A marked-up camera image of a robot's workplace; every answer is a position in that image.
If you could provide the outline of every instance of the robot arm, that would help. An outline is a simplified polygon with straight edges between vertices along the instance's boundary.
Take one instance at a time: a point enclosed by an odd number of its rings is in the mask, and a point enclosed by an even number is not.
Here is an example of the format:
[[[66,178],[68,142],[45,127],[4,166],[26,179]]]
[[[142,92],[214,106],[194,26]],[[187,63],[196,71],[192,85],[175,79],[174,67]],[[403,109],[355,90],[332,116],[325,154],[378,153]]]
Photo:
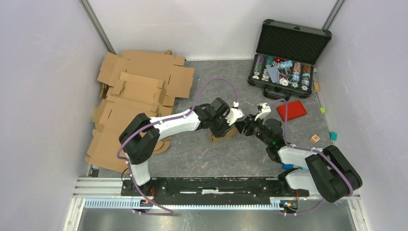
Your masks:
[[[257,105],[258,114],[249,115],[243,121],[235,123],[238,131],[245,136],[255,135],[267,145],[266,152],[271,160],[281,164],[293,164],[308,171],[290,169],[279,175],[284,187],[305,189],[310,194],[320,194],[325,200],[335,202],[348,195],[349,188],[340,175],[318,154],[313,151],[299,150],[285,144],[281,122],[264,118],[270,112],[266,103]],[[362,186],[362,180],[350,165],[342,152],[334,145],[316,149],[327,156],[346,177],[353,190]]]
[[[123,150],[130,161],[130,167],[139,186],[150,180],[147,160],[152,156],[159,140],[180,132],[205,128],[209,128],[215,137],[223,137],[233,128],[236,121],[243,118],[240,109],[230,108],[221,98],[216,98],[211,104],[196,106],[192,113],[185,116],[188,111],[165,117],[147,117],[144,113],[139,114],[120,135],[119,141],[123,144],[134,132],[148,124],[182,116],[145,129],[142,131],[143,136],[138,134],[124,147]]]

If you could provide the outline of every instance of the metal post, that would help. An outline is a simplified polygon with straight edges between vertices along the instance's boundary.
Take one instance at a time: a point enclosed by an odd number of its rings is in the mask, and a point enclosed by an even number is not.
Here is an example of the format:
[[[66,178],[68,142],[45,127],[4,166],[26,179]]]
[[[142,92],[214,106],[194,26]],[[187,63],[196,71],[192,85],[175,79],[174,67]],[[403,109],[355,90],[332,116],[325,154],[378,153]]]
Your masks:
[[[330,11],[329,16],[327,17],[326,21],[323,24],[322,29],[323,30],[328,30],[331,25],[333,24],[334,20],[336,19],[337,14],[341,10],[341,8],[344,5],[345,0],[337,0],[336,3],[334,4],[332,10]]]
[[[85,13],[87,14],[89,20],[91,21],[93,27],[96,30],[96,33],[98,33],[99,37],[101,38],[103,44],[105,45],[106,49],[113,54],[116,54],[112,44],[110,43],[105,31],[102,28],[101,23],[99,22],[98,18],[96,17],[95,12],[93,11],[90,3],[88,0],[79,0],[79,3],[81,3],[82,7],[84,8]]]

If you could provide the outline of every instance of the blue block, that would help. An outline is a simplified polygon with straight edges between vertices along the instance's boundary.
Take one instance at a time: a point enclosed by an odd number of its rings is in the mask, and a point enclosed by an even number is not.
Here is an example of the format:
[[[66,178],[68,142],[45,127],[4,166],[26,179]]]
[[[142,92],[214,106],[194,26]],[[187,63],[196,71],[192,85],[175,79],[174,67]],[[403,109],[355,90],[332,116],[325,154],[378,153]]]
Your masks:
[[[336,141],[337,140],[337,133],[334,131],[329,131],[330,140]]]
[[[287,165],[287,164],[282,165],[283,170],[289,170],[289,169],[292,169],[292,168],[293,168],[293,165]]]

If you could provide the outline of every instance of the floor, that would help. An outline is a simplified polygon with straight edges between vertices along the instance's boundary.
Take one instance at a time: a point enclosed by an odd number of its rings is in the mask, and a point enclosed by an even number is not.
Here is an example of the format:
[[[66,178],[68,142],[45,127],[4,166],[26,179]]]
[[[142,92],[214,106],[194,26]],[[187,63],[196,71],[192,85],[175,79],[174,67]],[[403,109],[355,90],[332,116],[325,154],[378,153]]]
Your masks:
[[[310,209],[317,201],[300,202]],[[347,201],[323,203],[313,213],[284,217],[278,211],[177,210],[174,216],[139,216],[127,209],[84,209],[79,231],[355,231]]]
[[[231,80],[237,91],[240,108],[245,114],[256,114],[257,103],[270,102],[262,90],[247,83],[252,60],[190,61],[185,66],[194,67],[194,81],[188,99],[176,99],[175,113],[192,106],[198,89],[207,80],[225,77]],[[204,88],[198,103],[211,103],[221,97],[227,103],[234,100],[234,92],[227,82],[215,81]],[[328,128],[320,112],[317,95],[307,99],[294,96],[291,101],[301,100],[307,115],[288,122],[287,139],[298,146],[322,148],[331,144]],[[280,120],[276,107],[268,118]],[[282,172],[281,165],[272,162],[265,151],[266,146],[256,137],[236,135],[212,143],[209,130],[184,132],[172,136],[170,148],[154,154],[149,159],[152,177],[217,177],[217,176],[276,176]],[[315,145],[309,139],[317,134],[320,141]],[[100,169],[99,177],[120,177],[120,173]]]

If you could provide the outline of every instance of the flattened cardboard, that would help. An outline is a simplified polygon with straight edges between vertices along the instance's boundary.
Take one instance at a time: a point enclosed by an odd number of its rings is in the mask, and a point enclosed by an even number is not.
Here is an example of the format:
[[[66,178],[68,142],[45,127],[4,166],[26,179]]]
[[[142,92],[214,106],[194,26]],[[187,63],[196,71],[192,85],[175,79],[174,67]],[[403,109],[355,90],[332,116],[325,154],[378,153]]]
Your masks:
[[[128,59],[107,52],[101,65],[98,81],[113,86],[116,80],[119,79],[120,73],[126,72],[129,65],[130,62]]]
[[[104,126],[104,131],[106,128],[109,128],[123,132],[140,113],[145,113],[148,117],[157,116],[156,112],[148,112],[139,108],[108,101],[99,123]]]
[[[167,95],[189,98],[194,68],[173,65],[167,82]]]
[[[166,90],[125,82],[120,79],[116,81],[112,90],[108,90],[109,94],[118,95],[123,99],[163,105]]]
[[[235,136],[236,134],[238,134],[238,130],[236,127],[231,128],[231,130],[229,130],[224,137],[220,137],[220,138],[216,138],[212,133],[210,133],[210,138],[211,138],[211,142],[218,142],[221,140],[224,140],[228,137],[231,136]]]
[[[123,98],[120,98],[117,95],[108,95],[106,97],[106,100],[110,101],[110,102],[126,105],[126,106],[129,106],[129,107],[140,108],[140,109],[143,109],[143,110],[148,111],[148,112],[157,112],[158,107],[159,107],[156,104],[147,104],[147,103],[142,103],[142,102],[139,102],[139,101],[123,99]]]
[[[155,105],[155,104],[142,103],[142,102],[134,101],[134,100],[122,99],[118,97],[117,95],[108,95],[106,100],[110,102],[119,103],[125,106],[129,106],[129,107],[139,108],[144,111],[156,112],[157,116],[159,117],[169,116],[173,112],[173,109],[169,107],[164,107],[164,106]]]
[[[125,161],[116,157],[120,147],[118,137],[121,132],[115,129],[105,129],[104,131],[94,129],[92,134],[94,137],[87,151],[89,156],[85,157],[86,162],[112,171],[122,172],[125,170],[127,168]],[[169,146],[170,142],[168,141],[158,141],[153,153],[162,153]],[[120,156],[125,157],[125,153],[122,151]]]
[[[173,106],[173,105],[174,105],[174,101],[176,101],[176,97],[166,95],[166,96],[165,96],[165,99],[164,99],[164,101],[163,101],[163,106]]]
[[[120,80],[152,88],[163,88],[164,80],[122,72]]]
[[[162,79],[166,95],[189,97],[194,68],[182,66],[184,57],[143,51],[124,51],[122,57],[131,62],[128,73]]]
[[[101,101],[101,104],[99,104],[98,109],[96,109],[95,116],[93,117],[92,122],[94,122],[96,124],[99,123],[99,121],[101,119],[101,116],[102,116],[102,113],[105,110],[105,107],[106,107],[107,103],[108,102],[106,100]]]

